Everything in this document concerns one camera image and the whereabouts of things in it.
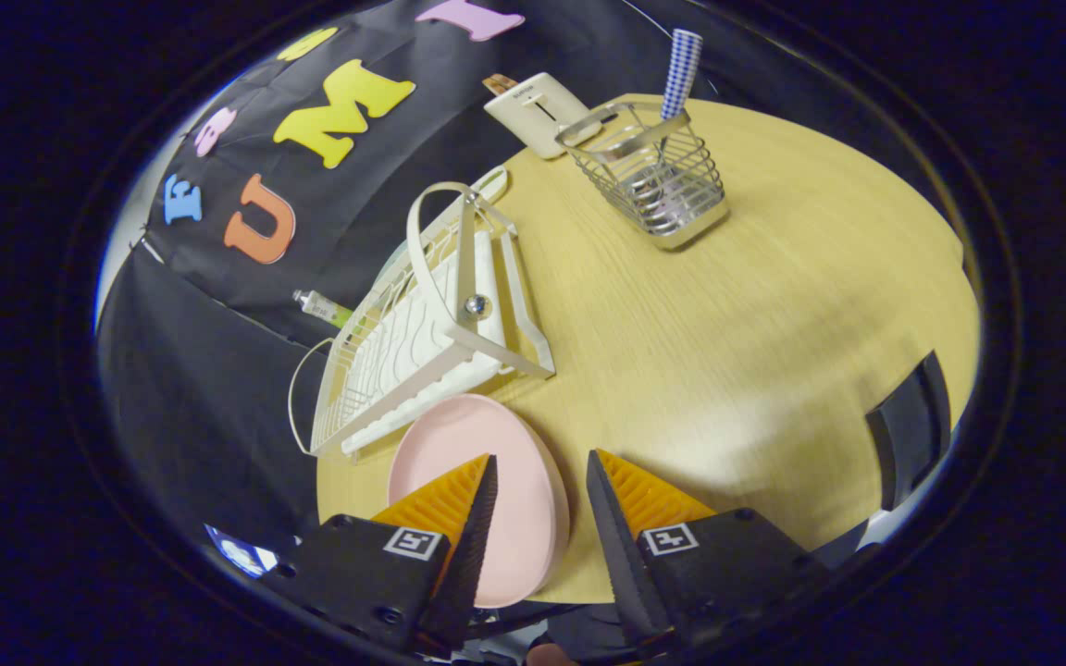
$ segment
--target pink bowl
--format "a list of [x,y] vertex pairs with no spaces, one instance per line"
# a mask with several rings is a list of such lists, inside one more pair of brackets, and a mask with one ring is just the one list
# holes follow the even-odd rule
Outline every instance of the pink bowl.
[[544,585],[570,535],[558,465],[516,413],[473,393],[432,406],[397,448],[389,505],[486,452],[496,455],[498,492],[474,604],[511,606]]

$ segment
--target metal utensil holder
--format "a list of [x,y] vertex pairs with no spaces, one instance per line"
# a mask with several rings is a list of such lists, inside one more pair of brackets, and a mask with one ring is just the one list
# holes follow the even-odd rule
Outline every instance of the metal utensil holder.
[[[575,157],[611,206],[661,248],[677,248],[722,220],[729,208],[723,180],[690,114],[660,119],[660,104],[617,101],[596,109],[554,137]],[[609,131],[577,137],[616,115]]]

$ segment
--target white dish rack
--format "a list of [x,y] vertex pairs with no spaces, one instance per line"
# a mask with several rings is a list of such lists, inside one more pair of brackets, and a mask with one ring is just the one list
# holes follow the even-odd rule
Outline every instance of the white dish rack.
[[[419,233],[422,201],[438,191],[461,196]],[[479,218],[487,224],[478,224]],[[300,441],[302,451],[320,456],[339,443],[355,458],[355,452],[438,401],[491,376],[513,370],[543,379],[554,375],[550,342],[526,307],[515,237],[512,220],[471,186],[426,186],[410,206],[406,251],[376,278],[339,336],[325,340],[332,342],[332,353],[314,405],[310,445]],[[504,298],[496,278],[495,239],[508,282]],[[508,348],[502,308],[512,308],[517,329],[536,350],[536,361]]]

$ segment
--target round table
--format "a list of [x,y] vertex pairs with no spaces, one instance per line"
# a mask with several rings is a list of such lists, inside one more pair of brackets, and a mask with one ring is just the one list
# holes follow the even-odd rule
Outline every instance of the round table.
[[[619,218],[570,157],[526,149],[504,163],[496,206],[520,232],[558,375],[501,375],[477,392],[542,435],[571,518],[565,556],[531,600],[613,601],[585,490],[594,448],[714,510],[753,507],[813,549],[879,509],[868,410],[934,350],[953,425],[972,387],[976,299],[960,241],[921,194],[793,123],[713,101],[685,108],[731,214],[681,251]],[[319,460],[321,520],[385,508],[402,435],[355,466],[339,446]]]

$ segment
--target blue checkered handle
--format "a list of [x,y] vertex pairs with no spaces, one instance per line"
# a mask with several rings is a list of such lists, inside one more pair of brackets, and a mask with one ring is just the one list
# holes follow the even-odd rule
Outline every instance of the blue checkered handle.
[[689,30],[673,31],[669,80],[664,85],[661,118],[668,119],[684,109],[685,98],[690,97],[690,87],[693,87],[693,77],[698,72],[699,55],[701,55],[701,35]]

